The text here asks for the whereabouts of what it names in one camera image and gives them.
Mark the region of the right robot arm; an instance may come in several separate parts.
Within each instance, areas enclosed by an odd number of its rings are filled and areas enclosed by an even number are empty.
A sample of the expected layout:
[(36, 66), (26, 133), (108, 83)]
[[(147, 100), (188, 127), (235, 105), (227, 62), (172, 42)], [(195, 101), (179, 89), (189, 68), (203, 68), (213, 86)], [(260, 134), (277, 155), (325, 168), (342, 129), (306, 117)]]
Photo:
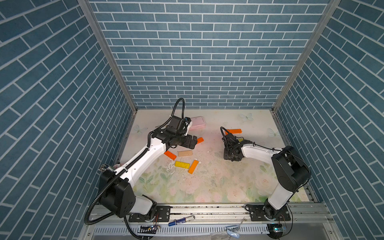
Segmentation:
[(225, 160), (239, 162), (251, 158), (274, 167), (278, 184), (263, 208), (268, 220), (276, 219), (292, 196), (310, 180), (310, 168), (292, 146), (282, 149), (264, 147), (228, 132), (223, 134), (222, 140)]

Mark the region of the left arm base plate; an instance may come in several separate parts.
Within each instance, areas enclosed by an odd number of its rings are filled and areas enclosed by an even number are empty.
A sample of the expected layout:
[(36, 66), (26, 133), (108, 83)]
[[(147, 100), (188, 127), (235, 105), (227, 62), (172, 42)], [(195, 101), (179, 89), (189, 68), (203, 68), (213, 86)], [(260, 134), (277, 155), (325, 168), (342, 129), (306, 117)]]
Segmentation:
[(156, 206), (155, 209), (151, 209), (150, 212), (146, 215), (142, 214), (132, 214), (129, 215), (130, 223), (144, 223), (144, 222), (160, 222), (168, 223), (171, 215), (171, 206)]

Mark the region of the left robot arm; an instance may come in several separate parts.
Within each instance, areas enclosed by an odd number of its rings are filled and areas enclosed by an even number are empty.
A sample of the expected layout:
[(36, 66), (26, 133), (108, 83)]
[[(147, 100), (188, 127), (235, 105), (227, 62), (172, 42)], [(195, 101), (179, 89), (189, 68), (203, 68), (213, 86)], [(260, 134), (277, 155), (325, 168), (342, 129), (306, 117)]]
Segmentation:
[(119, 218), (132, 214), (142, 215), (145, 220), (154, 218), (157, 203), (149, 197), (137, 196), (133, 187), (147, 168), (170, 148), (195, 148), (197, 137), (188, 134), (192, 124), (191, 118), (173, 116), (165, 127), (151, 131), (142, 150), (116, 170), (104, 171), (96, 202)]

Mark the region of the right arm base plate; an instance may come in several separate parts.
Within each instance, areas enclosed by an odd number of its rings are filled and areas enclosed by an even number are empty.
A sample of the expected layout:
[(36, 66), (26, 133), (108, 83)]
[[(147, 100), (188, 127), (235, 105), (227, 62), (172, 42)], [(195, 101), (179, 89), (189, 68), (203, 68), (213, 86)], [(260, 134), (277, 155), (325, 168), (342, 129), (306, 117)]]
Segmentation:
[(287, 206), (282, 207), (280, 210), (275, 210), (270, 205), (247, 204), (244, 208), (249, 212), (252, 222), (291, 220), (291, 214)]

